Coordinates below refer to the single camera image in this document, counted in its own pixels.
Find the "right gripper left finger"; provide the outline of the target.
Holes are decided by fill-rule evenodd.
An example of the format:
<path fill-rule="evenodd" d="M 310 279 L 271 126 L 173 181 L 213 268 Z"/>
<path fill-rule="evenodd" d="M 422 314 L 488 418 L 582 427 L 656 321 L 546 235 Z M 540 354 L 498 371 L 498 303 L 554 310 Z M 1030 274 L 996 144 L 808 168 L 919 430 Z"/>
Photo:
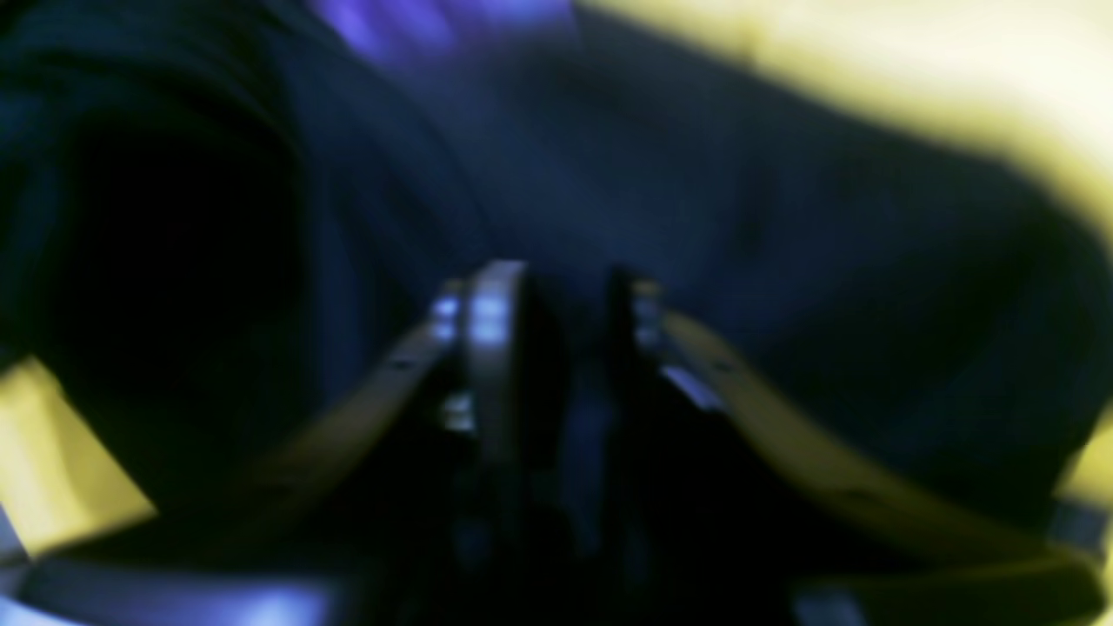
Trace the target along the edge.
<path fill-rule="evenodd" d="M 450 281 L 345 400 L 227 483 L 75 544 L 20 625 L 410 625 L 518 559 L 526 265 Z"/>

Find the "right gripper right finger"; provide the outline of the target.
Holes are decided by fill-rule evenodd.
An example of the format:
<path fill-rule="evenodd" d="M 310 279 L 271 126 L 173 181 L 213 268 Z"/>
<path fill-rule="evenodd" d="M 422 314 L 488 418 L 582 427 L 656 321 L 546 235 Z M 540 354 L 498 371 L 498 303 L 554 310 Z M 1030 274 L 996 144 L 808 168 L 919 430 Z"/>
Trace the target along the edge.
<path fill-rule="evenodd" d="M 926 566 L 804 583 L 792 595 L 799 625 L 1089 625 L 1105 609 L 1097 554 L 1075 534 L 1042 538 L 998 522 L 855 451 L 723 338 L 668 309 L 652 280 L 613 270 L 608 305 L 630 374 L 723 417 L 807 502 Z"/>

